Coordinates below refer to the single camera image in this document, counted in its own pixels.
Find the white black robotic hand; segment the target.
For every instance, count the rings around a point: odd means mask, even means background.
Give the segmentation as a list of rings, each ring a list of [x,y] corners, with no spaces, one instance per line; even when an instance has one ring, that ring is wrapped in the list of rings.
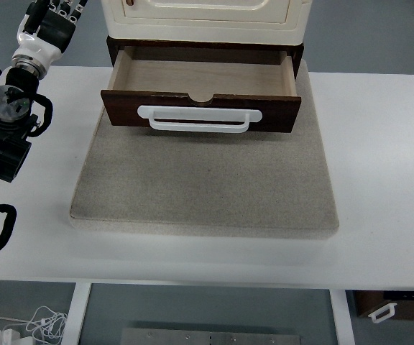
[[[32,1],[17,30],[11,66],[41,80],[66,51],[86,1]]]

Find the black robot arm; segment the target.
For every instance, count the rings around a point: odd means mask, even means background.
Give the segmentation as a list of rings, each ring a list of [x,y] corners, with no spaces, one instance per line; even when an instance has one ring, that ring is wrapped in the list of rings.
[[[15,179],[32,146],[28,139],[40,136],[52,123],[52,101],[38,93],[43,78],[13,67],[0,85],[0,180]]]

